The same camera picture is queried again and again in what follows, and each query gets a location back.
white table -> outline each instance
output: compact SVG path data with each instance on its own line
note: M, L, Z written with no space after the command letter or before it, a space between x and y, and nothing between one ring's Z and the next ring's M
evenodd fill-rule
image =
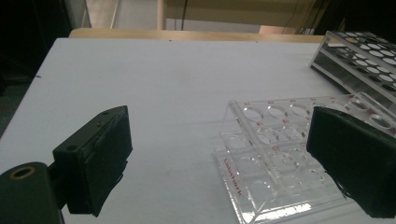
M213 157L229 100L341 94L308 67L318 44L59 39L0 141L0 173L128 105L134 151L98 218L66 223L237 223ZM394 223L356 204L290 223Z

table surface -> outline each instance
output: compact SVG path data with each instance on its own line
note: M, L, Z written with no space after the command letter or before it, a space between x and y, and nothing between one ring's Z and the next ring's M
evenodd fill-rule
M51 164L51 151L84 123L128 105L134 151L124 178L98 218L64 208L66 223L238 223L213 156L227 102L341 92L308 67L318 43L182 35L76 30L58 39L0 141L0 173ZM284 223L373 222L394 220L371 219L351 203Z

circular hole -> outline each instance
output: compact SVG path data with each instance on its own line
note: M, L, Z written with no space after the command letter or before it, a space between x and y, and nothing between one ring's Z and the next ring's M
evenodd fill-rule
M390 124L388 122L386 122L385 120L382 119L381 116L377 115L377 114L373 114L370 116L370 119L377 124L379 127L381 128L385 128L385 129L389 129L391 128Z
M372 73L376 73L376 74L379 73L378 69L373 68L373 67L367 67L367 70L369 70L369 71L372 72Z
M339 110L339 111L342 111L342 112L347 113L346 104L344 104L343 102L340 102L340 101L333 101L333 102L330 104L330 107L333 108L333 109L336 109L336 110Z
M338 35L342 36L342 37L346 37L347 35L344 33L338 33Z
M231 138L227 139L228 146L230 148L243 148L248 147L249 143L243 136L232 136Z
M301 181L294 180L295 183L292 183L291 180L289 180L292 178L297 179L294 176L284 176L283 177L283 180L284 180L283 184L286 185L285 193L288 195L288 197L297 197L301 194L301 189L300 189Z
M357 59L357 57L354 55L354 54L346 54L346 57L348 58L348 59Z
M307 161L308 160L308 158L306 157L306 155L304 153L301 153L297 158L300 161Z
M363 65L363 66L369 65L368 63L366 63L366 62L364 62L364 61L362 61L362 60L357 60L356 63L358 63L358 64L360 64L360 65Z
M336 54L335 56L337 56L337 58L340 58L340 59L346 59L347 58L347 56L344 55L344 54Z
M76 150L76 149L77 149L77 146L76 146L76 145L69 146L69 147L66 148L67 151L74 151L74 150Z
M379 41L379 42L382 42L382 43L388 43L388 40L386 40L386 39L383 39L383 38L377 38L377 40Z
M381 82L381 79L379 79L378 77L369 77L372 81L374 82Z
M276 169L280 172L288 172L296 170L299 166L287 153L276 153L272 158L272 162Z
M364 74L369 74L369 72L363 68L356 68L356 70L358 70L359 72L364 73Z
M290 105L290 109L295 115L301 117L306 117L309 115L309 110L306 109L304 105L298 105L298 104Z
M396 91L396 88L390 86L390 85L382 85L382 87L387 90L387 91Z
M380 52L385 54L385 55L387 55L387 56L391 56L391 57L395 56L393 53L391 53L390 51L387 51L387 50L380 50Z
M286 110L278 105L270 105L268 106L268 113L275 119L284 119L288 116Z
M383 73L389 73L389 71L381 66L377 67L379 71L383 72Z
M369 42L371 42L371 43L378 43L378 41L375 39L375 38L372 38L372 37L366 37L366 40L367 41L369 41Z
M244 108L244 114L247 119L250 119L251 121L258 121L263 118L262 112L259 109L252 107Z
M372 33L366 33L366 35L370 36L370 37L375 37L375 35L373 35Z
M370 49L367 45L361 45L361 49Z
M255 157L243 157L236 161L239 171L244 174L251 174L260 171L261 162Z
M353 33L350 33L350 32L346 32L346 34L349 35L349 36L354 36L354 37L357 36L357 35L355 35Z
M341 52L341 53L347 53L347 50L346 49L337 49L339 52Z
M357 41L356 39L351 38L351 37L348 37L348 38L346 39L346 41L347 41L347 42L350 42L350 43L353 43L353 44L358 43L358 41Z
M364 57L363 55L361 55L361 54L355 54L356 55L356 57L358 57L358 58L361 58L361 59L366 59L366 57Z
M369 107L367 105L365 105L362 101L358 100L358 99L352 99L350 101L350 103L352 105L354 105L356 108L358 108L359 110L368 110Z
M367 40L366 40L366 39L364 39L364 38L361 38L361 37L356 37L356 39L357 39L357 40L359 40L360 42L367 42Z
M384 57L384 55L378 51L370 50L369 53L373 54L376 57Z
M294 147L290 150L290 154L300 154L303 151L299 147Z
M378 65L378 64L376 64L375 62L372 62L372 61L370 61L370 60L366 60L366 62L369 63L370 65L374 65L374 66L377 66L377 65Z
M24 179L25 177L33 174L35 172L35 167L33 166L24 166L16 171L12 172L11 175L9 176L11 179L18 180L18 179Z
M302 177L304 178L305 181L311 182L311 181L317 181L317 180L323 180L324 177L315 169L304 169L301 173Z
M393 79L389 76L386 75L379 75L379 77L381 77L382 79L386 80L386 81L393 81Z
M368 46L372 49L381 49L377 44L368 44Z
M384 62L390 63L390 64L396 64L396 61L394 61L393 59L389 59L389 58L384 58Z
M303 140L306 138L306 133L301 128L294 125L283 127L283 134L285 134L289 140Z
M277 142L277 135L272 129L258 130L257 136L259 137L260 141L264 142L265 144Z
M358 66L356 63L354 63L354 62L349 62L348 63L349 65L352 65L352 66Z
M283 133L283 128L276 130L276 136L279 142L289 141L290 139Z
M289 188L300 186L302 184L301 181L293 175L282 176L282 180L285 183L285 185L288 186Z
M274 191L270 177L264 178L263 180L256 180L250 185L250 193L253 201L260 205L272 201L275 197Z

clear acrylic rack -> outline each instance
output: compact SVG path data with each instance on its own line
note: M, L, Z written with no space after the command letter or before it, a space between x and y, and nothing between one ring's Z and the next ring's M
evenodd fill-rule
M365 93L231 101L215 157L240 223L277 223L352 202L306 151L314 106L396 134L395 115Z
M310 66L396 112L396 45L369 32L327 32Z

floor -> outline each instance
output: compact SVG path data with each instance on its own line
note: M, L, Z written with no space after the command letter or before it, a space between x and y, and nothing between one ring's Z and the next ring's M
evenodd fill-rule
M157 29L157 0L87 0L92 27ZM167 30L180 30L181 20L167 20ZM258 33L259 25L185 21L184 30Z
M8 85L3 92L3 95L0 96L0 138L6 130L28 88L28 83Z

